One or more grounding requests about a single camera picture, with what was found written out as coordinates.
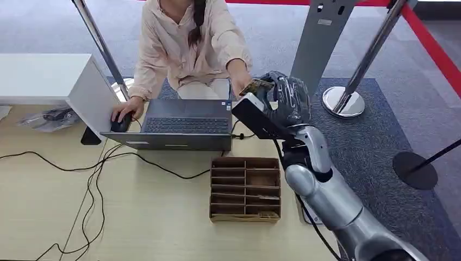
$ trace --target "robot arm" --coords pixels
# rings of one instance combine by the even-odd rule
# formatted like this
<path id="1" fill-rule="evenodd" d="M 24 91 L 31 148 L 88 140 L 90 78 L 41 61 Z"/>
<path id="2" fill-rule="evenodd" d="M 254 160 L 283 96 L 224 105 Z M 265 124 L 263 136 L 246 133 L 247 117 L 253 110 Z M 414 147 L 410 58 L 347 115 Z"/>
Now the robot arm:
<path id="1" fill-rule="evenodd" d="M 334 167 L 325 137 L 308 124 L 306 86 L 278 72 L 261 79 L 274 82 L 278 108 L 271 108 L 269 90 L 259 89 L 245 94 L 232 113 L 260 139 L 284 140 L 286 182 L 335 234 L 349 260 L 428 260 L 376 220 Z"/>

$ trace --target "black cable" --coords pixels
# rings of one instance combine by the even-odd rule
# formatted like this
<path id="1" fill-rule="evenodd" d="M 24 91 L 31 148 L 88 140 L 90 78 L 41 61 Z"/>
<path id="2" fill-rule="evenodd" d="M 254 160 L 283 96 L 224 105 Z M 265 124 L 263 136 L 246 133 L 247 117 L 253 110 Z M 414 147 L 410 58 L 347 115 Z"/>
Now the black cable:
<path id="1" fill-rule="evenodd" d="M 309 219 L 310 223 L 311 223 L 312 226 L 314 227 L 315 231 L 317 232 L 317 235 L 318 235 L 319 238 L 322 240 L 323 244 L 328 248 L 328 250 L 330 251 L 330 253 L 334 256 L 334 258 L 335 258 L 337 261 L 341 261 L 341 258 L 338 256 L 338 254 L 336 254 L 336 252 L 334 252 L 334 250 L 332 249 L 331 245 L 330 245 L 330 244 L 328 243 L 328 241 L 323 237 L 322 232 L 320 232 L 320 230 L 319 230 L 317 224 L 315 223 L 314 219 L 312 218 L 312 216 L 310 216 L 309 211 L 307 211 L 306 206 L 304 205 L 303 201 L 301 200 L 301 197 L 300 197 L 298 194 L 295 194 L 295 195 L 296 195 L 296 198 L 298 199 L 298 201 L 300 202 L 300 205 L 301 205 L 302 210 L 306 213 L 307 218 Z"/>
<path id="2" fill-rule="evenodd" d="M 277 153 L 278 153 L 278 157 L 280 159 L 280 162 L 282 163 L 282 166 L 284 166 L 283 164 L 283 156 L 282 156 L 282 150 L 280 149 L 280 146 L 277 142 L 277 140 L 272 140 L 274 142 L 274 145 L 275 145 L 275 148 L 277 149 Z M 322 233 L 320 232 L 317 224 L 314 222 L 314 219 L 312 218 L 312 216 L 310 216 L 309 214 L 309 211 L 307 211 L 307 208 L 306 206 L 304 205 L 304 202 L 301 200 L 301 197 L 296 194 L 296 198 L 298 199 L 298 201 L 300 202 L 300 205 L 301 205 L 301 208 L 302 210 L 306 213 L 306 216 L 307 218 L 309 219 L 310 223 L 312 224 L 312 226 L 314 227 L 315 231 L 317 232 L 317 235 L 319 236 L 319 238 L 322 240 L 323 244 L 328 248 L 328 250 L 330 251 L 330 253 L 334 256 L 334 258 L 338 261 L 341 261 L 341 258 L 338 256 L 338 254 L 336 254 L 336 252 L 334 252 L 334 250 L 332 249 L 331 245 L 328 243 L 328 241 L 323 237 Z"/>
<path id="3" fill-rule="evenodd" d="M 142 124 L 137 119 L 134 119 L 139 124 L 139 129 L 142 129 Z"/>
<path id="4" fill-rule="evenodd" d="M 111 149 L 109 149 L 109 150 L 106 152 L 106 154 L 104 155 L 103 159 L 102 159 L 101 161 L 98 162 L 98 163 L 102 163 L 101 166 L 99 166 L 99 168 L 96 169 L 96 170 L 93 172 L 93 174 L 88 178 L 87 183 L 86 183 L 86 184 L 87 184 L 87 188 L 86 188 L 86 189 L 87 189 L 87 191 L 90 193 L 90 195 L 91 195 L 91 197 L 92 197 L 92 202 L 91 202 L 91 206 L 90 206 L 89 210 L 91 209 L 91 207 L 93 206 L 93 204 L 94 204 L 94 202 L 95 202 L 95 200 L 94 200 L 95 198 L 93 197 L 93 194 L 92 194 L 92 192 L 91 192 L 91 190 L 90 190 L 90 188 L 89 188 L 89 187 L 90 187 L 90 184 L 91 184 L 91 180 L 93 179 L 93 177 L 94 177 L 94 175 L 95 175 L 96 172 L 99 171 L 99 173 L 101 173 L 101 171 L 102 171 L 102 166 L 103 166 L 103 164 L 105 163 L 105 161 L 107 160 L 107 158 L 106 158 L 107 153 L 111 151 L 110 154 L 112 154 L 113 152 L 115 152 L 115 151 L 116 151 L 118 148 L 120 148 L 121 146 L 123 146 L 123 144 L 116 145 L 116 146 L 112 147 Z M 104 215 L 103 215 L 103 225 L 102 225 L 102 227 L 104 226 L 104 221 L 105 221 L 105 217 L 104 217 Z M 44 255 L 46 255 L 51 249 L 53 249 L 54 246 L 56 246 L 56 247 L 58 248 L 59 252 L 61 252 L 62 254 L 72 254 L 72 253 L 76 253 L 76 252 L 78 252 L 78 251 L 84 249 L 85 247 L 89 247 L 89 245 L 90 245 L 93 241 L 95 241 L 95 240 L 97 239 L 97 237 L 100 235 L 100 233 L 101 233 L 101 231 L 96 235 L 96 237 L 95 237 L 94 239 L 92 239 L 91 241 L 89 241 L 89 239 L 87 238 L 87 236 L 86 236 L 86 234 L 85 234 L 85 232 L 84 232 L 84 230 L 83 230 L 83 234 L 84 234 L 84 236 L 85 236 L 85 239 L 87 240 L 87 244 L 86 244 L 86 245 L 84 245 L 84 246 L 82 246 L 82 247 L 80 247 L 80 248 L 78 248 L 78 249 L 76 249 L 76 250 L 64 251 L 64 250 L 61 249 L 61 247 L 59 246 L 58 243 L 54 243 L 54 244 L 51 245 L 43 254 L 41 254 L 35 261 L 40 260 L 40 258 L 42 258 Z"/>
<path id="5" fill-rule="evenodd" d="M 256 134 L 252 134 L 250 136 L 245 136 L 243 133 L 240 133 L 240 135 L 236 135 L 236 134 L 232 134 L 234 133 L 234 130 L 235 130 L 235 126 L 237 126 L 237 123 L 239 123 L 240 120 L 237 120 L 236 122 L 234 122 L 234 125 L 232 125 L 232 130 L 230 131 L 231 133 L 231 136 L 232 136 L 232 139 L 236 139 L 236 138 L 239 138 L 240 140 L 243 140 L 243 139 L 249 139 L 249 138 L 252 138 L 254 137 Z"/>
<path id="6" fill-rule="evenodd" d="M 234 131 L 234 128 L 235 128 L 235 126 L 236 126 L 236 124 L 237 124 L 238 122 L 239 122 L 239 120 L 237 120 L 237 122 L 234 123 L 234 126 L 232 127 L 231 134 L 232 134 L 232 132 Z M 154 166 L 158 167 L 159 169 L 162 169 L 163 171 L 166 171 L 166 172 L 168 172 L 168 173 L 170 173 L 170 174 L 173 174 L 173 175 L 175 175 L 175 176 L 177 176 L 177 177 L 179 177 L 179 178 L 181 178 L 181 179 L 193 179 L 193 178 L 199 177 L 199 176 L 201 176 L 201 175 L 203 175 L 203 174 L 205 174 L 205 173 L 207 173 L 207 172 L 209 172 L 209 171 L 211 170 L 211 169 L 207 169 L 207 170 L 205 170 L 205 171 L 200 172 L 199 174 L 196 174 L 196 175 L 193 175 L 193 176 L 190 176 L 190 177 L 184 177 L 184 176 L 182 176 L 182 175 L 180 175 L 180 174 L 177 174 L 177 173 L 175 173 L 175 172 L 173 172 L 173 171 L 171 171 L 171 170 L 168 170 L 168 169 L 166 169 L 166 168 L 160 166 L 160 165 L 157 164 L 157 163 L 151 162 L 151 161 L 145 159 L 144 157 L 142 157 L 141 155 L 136 154 L 136 153 L 134 153 L 134 152 L 126 152 L 126 153 L 120 153 L 120 154 L 117 154 L 117 155 L 112 155 L 117 149 L 119 149 L 119 148 L 122 147 L 122 146 L 123 146 L 123 144 L 118 144 L 118 145 L 112 147 L 111 149 L 107 150 L 106 153 L 105 153 L 104 156 L 103 156 L 103 159 L 100 160 L 100 161 L 98 161 L 95 165 L 90 166 L 90 167 L 77 168 L 77 169 L 64 169 L 64 168 L 62 168 L 62 167 L 59 167 L 59 166 L 55 165 L 54 163 L 52 163 L 51 161 L 49 161 L 49 160 L 47 160 L 46 158 L 44 158 L 42 155 L 40 155 L 40 154 L 38 154 L 38 153 L 36 153 L 36 152 L 34 152 L 34 151 L 26 151 L 26 152 L 22 152 L 22 153 L 18 153 L 18 154 L 11 154 L 11 155 L 6 155 L 6 156 L 0 157 L 0 160 L 1 160 L 1 159 L 5 159 L 5 158 L 10 158 L 10 157 L 22 156 L 22 155 L 25 155 L 25 154 L 34 154 L 34 155 L 38 156 L 40 159 L 42 159 L 43 161 L 45 161 L 46 163 L 48 163 L 49 165 L 52 165 L 53 167 L 55 167 L 55 168 L 57 168 L 57 169 L 59 169 L 59 170 L 61 170 L 61 171 L 66 171 L 66 172 L 89 170 L 89 169 L 93 169 L 93 168 L 95 168 L 95 167 L 98 167 L 97 169 L 95 169 L 95 171 L 93 172 L 93 174 L 92 174 L 90 177 L 88 177 L 88 180 L 87 180 L 87 183 L 86 183 L 87 192 L 89 192 L 89 193 L 90 193 L 90 196 L 91 196 L 91 205 L 90 205 L 90 207 L 88 208 L 88 210 L 86 211 L 86 213 L 85 213 L 85 215 L 84 215 L 84 217 L 83 217 L 83 220 L 82 220 L 82 233 L 83 233 L 83 236 L 85 237 L 86 245 L 84 245 L 84 246 L 82 246 L 82 247 L 80 247 L 80 248 L 78 248 L 78 249 L 72 250 L 72 251 L 64 251 L 64 250 L 61 249 L 61 247 L 59 246 L 58 243 L 54 243 L 54 244 L 51 245 L 43 254 L 41 254 L 41 255 L 36 259 L 36 261 L 40 260 L 40 258 L 42 258 L 44 255 L 46 255 L 51 249 L 53 249 L 54 246 L 56 246 L 56 247 L 58 248 L 59 252 L 62 253 L 62 254 L 72 254 L 72 253 L 76 253 L 76 252 L 78 252 L 78 251 L 80 251 L 80 250 L 86 248 L 85 251 L 84 251 L 82 254 L 80 254 L 80 256 L 76 259 L 76 261 L 78 261 L 85 253 L 87 253 L 87 251 L 88 251 L 89 248 L 90 248 L 90 244 L 93 243 L 93 242 L 99 237 L 99 235 L 101 235 L 101 233 L 102 233 L 102 231 L 103 231 L 103 228 L 104 228 L 104 223 L 105 223 L 105 213 L 104 213 L 104 197 L 103 197 L 102 192 L 101 192 L 101 190 L 100 190 L 100 188 L 99 188 L 99 185 L 98 185 L 99 183 L 98 183 L 98 181 L 99 181 L 99 177 L 101 176 L 104 163 L 105 163 L 107 160 L 109 160 L 109 159 L 111 159 L 111 158 L 116 158 L 116 157 L 119 157 L 119 156 L 124 156 L 124 155 L 130 155 L 130 154 L 132 154 L 132 155 L 137 156 L 138 158 L 140 158 L 140 159 L 143 160 L 144 162 L 149 163 L 149 164 L 151 164 L 151 165 L 154 165 Z M 223 157 L 224 154 L 225 154 L 225 151 L 222 151 L 222 152 L 221 152 L 221 157 Z M 99 232 L 96 234 L 96 236 L 95 236 L 92 240 L 89 240 L 88 236 L 87 236 L 86 233 L 85 233 L 84 223 L 85 223 L 86 217 L 88 216 L 89 212 L 91 211 L 91 209 L 93 208 L 93 206 L 94 206 L 94 204 L 95 204 L 95 197 L 94 197 L 93 193 L 91 192 L 90 185 L 91 185 L 91 182 L 92 182 L 92 180 L 93 180 L 93 178 L 94 178 L 94 175 L 95 175 L 96 173 L 97 173 L 97 175 L 96 175 L 96 189 L 97 189 L 97 191 L 99 192 L 99 195 L 100 195 L 100 197 L 101 197 L 101 212 L 102 212 L 102 218 L 103 218 L 103 220 L 102 220 L 101 229 L 99 230 Z"/>
<path id="7" fill-rule="evenodd" d="M 53 167 L 55 167 L 56 169 L 61 170 L 61 171 L 66 171 L 66 172 L 81 171 L 81 170 L 91 170 L 92 168 L 98 166 L 102 162 L 102 161 L 99 161 L 95 165 L 90 166 L 90 167 L 81 167 L 81 168 L 78 168 L 78 169 L 64 169 L 64 168 L 62 168 L 60 166 L 57 166 L 56 164 L 52 163 L 51 161 L 47 160 L 46 158 L 44 158 L 42 155 L 36 153 L 35 151 L 25 151 L 25 152 L 18 153 L 18 154 L 11 154 L 11 155 L 2 156 L 2 157 L 0 157 L 0 160 L 5 159 L 5 158 L 22 156 L 22 155 L 25 155 L 25 154 L 34 154 L 34 155 L 38 156 L 39 158 L 41 158 L 46 163 L 48 163 L 49 165 L 52 165 Z"/>

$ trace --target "beige jacket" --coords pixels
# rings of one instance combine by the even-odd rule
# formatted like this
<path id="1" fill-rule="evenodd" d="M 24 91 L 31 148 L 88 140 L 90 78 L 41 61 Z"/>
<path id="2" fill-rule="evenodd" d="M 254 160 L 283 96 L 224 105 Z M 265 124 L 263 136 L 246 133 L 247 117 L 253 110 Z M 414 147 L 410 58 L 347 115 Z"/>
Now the beige jacket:
<path id="1" fill-rule="evenodd" d="M 166 16 L 159 0 L 147 0 L 142 9 L 139 61 L 129 95 L 156 98 L 167 77 L 178 89 L 201 78 L 227 78 L 226 65 L 235 58 L 251 67 L 242 32 L 235 25 L 225 0 L 207 0 L 202 41 L 189 48 L 189 32 L 196 27 L 194 9 L 188 7 L 179 24 Z"/>

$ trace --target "cardboard box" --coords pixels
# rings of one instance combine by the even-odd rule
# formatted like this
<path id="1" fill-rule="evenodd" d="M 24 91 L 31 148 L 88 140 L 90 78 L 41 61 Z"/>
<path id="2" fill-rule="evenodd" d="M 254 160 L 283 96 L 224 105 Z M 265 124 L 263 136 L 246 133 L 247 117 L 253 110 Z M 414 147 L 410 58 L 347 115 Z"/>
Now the cardboard box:
<path id="1" fill-rule="evenodd" d="M 277 222 L 281 218 L 276 158 L 221 157 L 211 163 L 210 219 Z"/>

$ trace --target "woman's hand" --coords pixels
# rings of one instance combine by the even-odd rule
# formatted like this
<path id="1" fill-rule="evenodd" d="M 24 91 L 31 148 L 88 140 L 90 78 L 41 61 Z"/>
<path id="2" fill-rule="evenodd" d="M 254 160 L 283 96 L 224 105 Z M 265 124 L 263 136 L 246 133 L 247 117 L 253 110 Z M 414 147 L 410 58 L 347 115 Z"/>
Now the woman's hand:
<path id="1" fill-rule="evenodd" d="M 246 64 L 241 59 L 234 59 L 228 62 L 227 71 L 230 75 L 230 83 L 232 85 L 232 90 L 237 99 L 240 98 L 240 92 L 247 87 L 253 78 L 247 70 Z"/>
<path id="2" fill-rule="evenodd" d="M 144 100 L 142 97 L 133 96 L 128 102 L 117 105 L 112 112 L 111 119 L 112 121 L 117 120 L 118 122 L 122 122 L 123 117 L 125 117 L 125 115 L 130 111 L 134 111 L 134 119 L 139 119 L 139 117 L 141 117 L 142 113 L 144 112 Z"/>

